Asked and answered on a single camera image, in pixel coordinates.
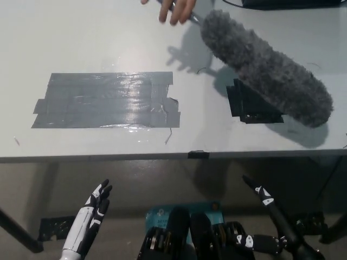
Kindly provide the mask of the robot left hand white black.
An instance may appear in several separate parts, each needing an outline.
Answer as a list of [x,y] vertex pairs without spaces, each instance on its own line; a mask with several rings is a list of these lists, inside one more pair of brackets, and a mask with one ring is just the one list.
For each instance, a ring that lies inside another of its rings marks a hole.
[[91,193],[76,215],[64,243],[60,259],[85,259],[108,211],[112,186],[106,179]]

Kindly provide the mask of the robot right hand white black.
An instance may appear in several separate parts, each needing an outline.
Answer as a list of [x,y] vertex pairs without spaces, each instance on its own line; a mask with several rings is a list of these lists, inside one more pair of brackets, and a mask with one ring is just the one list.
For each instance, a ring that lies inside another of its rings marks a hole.
[[289,217],[277,205],[274,197],[264,188],[257,184],[250,177],[244,175],[243,181],[260,198],[262,205],[268,210],[269,216],[273,221],[278,238],[266,235],[232,235],[233,243],[237,246],[265,254],[277,255],[283,250],[295,254],[295,251],[303,242],[298,231],[290,223]]

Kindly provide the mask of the person's bare hand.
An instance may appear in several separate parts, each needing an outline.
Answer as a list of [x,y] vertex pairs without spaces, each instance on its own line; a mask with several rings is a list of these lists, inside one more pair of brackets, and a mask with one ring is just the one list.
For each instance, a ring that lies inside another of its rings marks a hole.
[[177,23],[184,24],[196,5],[197,0],[162,0],[159,12],[159,21],[165,23],[169,10],[172,9],[170,18],[170,24],[175,26]]

